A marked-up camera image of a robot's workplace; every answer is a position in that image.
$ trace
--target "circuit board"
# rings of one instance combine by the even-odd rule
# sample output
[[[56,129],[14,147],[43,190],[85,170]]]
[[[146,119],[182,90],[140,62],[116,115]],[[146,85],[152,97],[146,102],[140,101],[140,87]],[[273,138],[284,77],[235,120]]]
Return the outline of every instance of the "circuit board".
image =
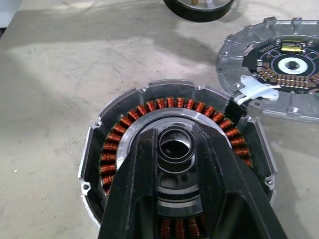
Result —
[[[319,44],[270,42],[244,57],[247,67],[263,84],[281,86],[296,94],[319,93]]]

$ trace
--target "black plastic part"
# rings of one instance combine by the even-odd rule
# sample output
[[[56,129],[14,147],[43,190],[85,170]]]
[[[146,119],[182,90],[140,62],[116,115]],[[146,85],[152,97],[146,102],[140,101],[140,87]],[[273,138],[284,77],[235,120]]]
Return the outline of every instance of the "black plastic part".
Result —
[[[155,129],[141,133],[112,182],[98,239],[157,239]]]
[[[234,102],[234,98],[232,97],[227,104],[225,116],[237,125],[240,118],[246,116],[246,114],[247,109],[244,106],[239,106],[238,104],[236,104]]]
[[[195,124],[196,167],[206,231],[216,239],[286,239],[255,174],[216,129]]]
[[[223,17],[230,10],[234,0],[231,0],[227,4],[214,9],[198,9],[182,4],[178,0],[164,0],[164,2],[172,12],[186,20],[195,22],[209,22]]]

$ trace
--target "gray floor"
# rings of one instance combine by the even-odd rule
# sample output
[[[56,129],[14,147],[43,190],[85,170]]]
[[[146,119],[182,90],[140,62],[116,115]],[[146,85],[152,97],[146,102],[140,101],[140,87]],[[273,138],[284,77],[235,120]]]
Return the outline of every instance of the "gray floor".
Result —
[[[236,0],[224,18],[191,23],[161,0],[23,1],[0,39],[0,238],[96,238],[77,170],[97,112],[151,80],[221,89],[215,58],[228,34],[269,16],[316,19],[316,3]],[[319,126],[261,121],[279,170],[280,222],[290,239],[318,238]]]

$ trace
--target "disassembled motor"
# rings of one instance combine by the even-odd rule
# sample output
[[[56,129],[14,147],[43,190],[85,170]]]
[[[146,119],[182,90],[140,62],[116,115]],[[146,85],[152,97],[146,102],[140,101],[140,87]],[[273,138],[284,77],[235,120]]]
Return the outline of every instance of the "disassembled motor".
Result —
[[[278,86],[277,101],[250,103],[266,115],[319,122],[319,39],[317,20],[264,19],[229,35],[218,53],[216,69],[223,88],[237,95],[241,76]]]
[[[286,238],[260,124],[209,86],[164,80],[110,102],[79,170],[99,239]]]
[[[176,15],[196,22],[215,21],[223,17],[234,0],[164,0]]]

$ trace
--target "black wheel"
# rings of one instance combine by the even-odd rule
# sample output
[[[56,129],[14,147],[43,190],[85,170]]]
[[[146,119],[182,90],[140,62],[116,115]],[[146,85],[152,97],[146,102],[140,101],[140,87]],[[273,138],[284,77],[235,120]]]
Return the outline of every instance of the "black wheel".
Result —
[[[223,17],[235,0],[164,0],[176,15],[196,22],[215,21]]]

